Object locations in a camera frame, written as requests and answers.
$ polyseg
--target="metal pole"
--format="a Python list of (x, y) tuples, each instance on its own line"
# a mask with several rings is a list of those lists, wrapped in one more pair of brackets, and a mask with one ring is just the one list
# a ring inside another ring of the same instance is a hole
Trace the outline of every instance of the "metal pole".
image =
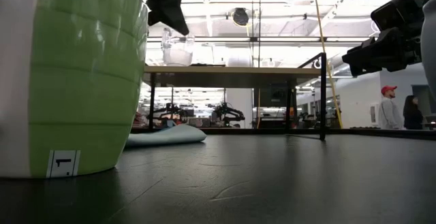
[(150, 85), (151, 85), (151, 95), (150, 95), (150, 112), (149, 112), (149, 129), (153, 129), (153, 117), (155, 110), (155, 86), (156, 86), (156, 73), (150, 74)]
[(291, 117), (291, 83), (288, 81), (286, 82), (287, 88), (286, 88), (286, 119), (285, 119), (285, 131), (288, 132), (290, 129), (290, 117)]
[(294, 124), (298, 126), (298, 110), (297, 110), (297, 90), (295, 89), (295, 83), (293, 83), (292, 87), (292, 107), (294, 109)]
[(174, 113), (174, 87), (171, 87), (171, 121)]
[(327, 56), (321, 54), (321, 127), (320, 140), (326, 139), (326, 73), (327, 73)]

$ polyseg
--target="yellow pole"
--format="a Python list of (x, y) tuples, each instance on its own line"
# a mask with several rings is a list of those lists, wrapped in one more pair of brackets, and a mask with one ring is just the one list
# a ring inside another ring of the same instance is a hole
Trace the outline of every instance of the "yellow pole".
[[(318, 5), (318, 0), (315, 0), (315, 4), (316, 4), (316, 14), (318, 16), (318, 25), (320, 26), (322, 51), (324, 53), (326, 53), (326, 45), (324, 43), (324, 36), (322, 34), (320, 7)], [(334, 82), (333, 82), (333, 78), (332, 78), (332, 73), (330, 72), (330, 65), (328, 64), (328, 62), (327, 62), (327, 72), (328, 72), (328, 79), (329, 79), (330, 85), (332, 87), (333, 101), (334, 101), (334, 106), (336, 108), (336, 113), (338, 114), (339, 126), (341, 126), (341, 129), (342, 129), (343, 128), (343, 126), (342, 126), (342, 116), (341, 116), (341, 112), (339, 111), (338, 101), (336, 99), (336, 91), (334, 89)]]

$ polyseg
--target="black table surface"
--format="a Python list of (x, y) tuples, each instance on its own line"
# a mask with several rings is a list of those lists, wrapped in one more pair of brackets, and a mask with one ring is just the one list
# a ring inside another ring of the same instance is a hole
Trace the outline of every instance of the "black table surface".
[(0, 223), (436, 223), (436, 143), (214, 135), (115, 169), (0, 180)]

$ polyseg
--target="red cap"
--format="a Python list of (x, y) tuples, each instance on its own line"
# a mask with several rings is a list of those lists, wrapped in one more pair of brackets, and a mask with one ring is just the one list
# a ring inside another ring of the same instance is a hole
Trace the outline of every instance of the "red cap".
[(384, 95), (384, 93), (386, 93), (387, 91), (393, 91), (394, 89), (396, 89), (396, 86), (386, 85), (385, 87), (381, 88), (381, 93)]

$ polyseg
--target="table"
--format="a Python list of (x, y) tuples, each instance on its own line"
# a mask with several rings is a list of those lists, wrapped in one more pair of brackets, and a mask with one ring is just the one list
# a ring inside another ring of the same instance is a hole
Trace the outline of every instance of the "table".
[(429, 128), (429, 130), (435, 130), (436, 128), (436, 124), (432, 124), (432, 123), (424, 123), (424, 128)]
[[(311, 62), (321, 59), (321, 69), (303, 68)], [(151, 104), (149, 129), (153, 128), (153, 110), (155, 87), (213, 87), (213, 88), (265, 88), (271, 84), (287, 85), (285, 130), (290, 129), (290, 104), (293, 99), (296, 109), (297, 84), (321, 76), (321, 129), (320, 139), (325, 138), (326, 111), (326, 54), (319, 53), (298, 68), (253, 68), (253, 67), (162, 67), (146, 66), (143, 81), (151, 86)]]
[(98, 174), (0, 179), (0, 220), (434, 223), (435, 155), (435, 143), (405, 138), (208, 135), (124, 150), (115, 169)]

